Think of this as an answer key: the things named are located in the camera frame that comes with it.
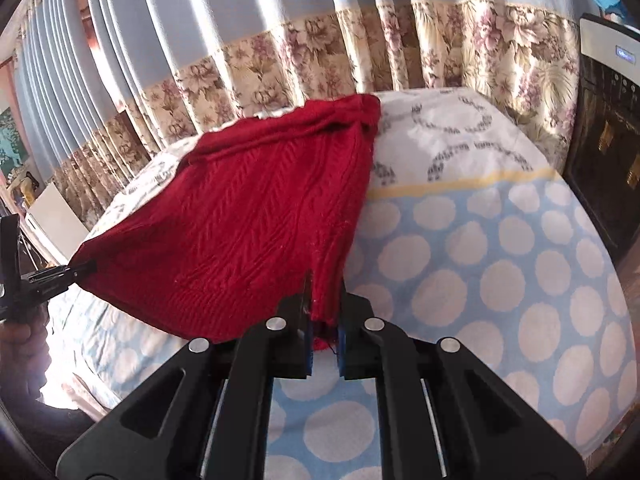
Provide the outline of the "person's left hand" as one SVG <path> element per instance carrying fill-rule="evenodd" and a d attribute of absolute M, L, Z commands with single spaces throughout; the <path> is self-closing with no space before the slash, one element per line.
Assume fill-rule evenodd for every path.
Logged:
<path fill-rule="evenodd" d="M 1 322 L 1 392 L 9 398 L 40 397 L 51 364 L 48 322 L 47 304 L 32 312 L 28 323 Z"/>

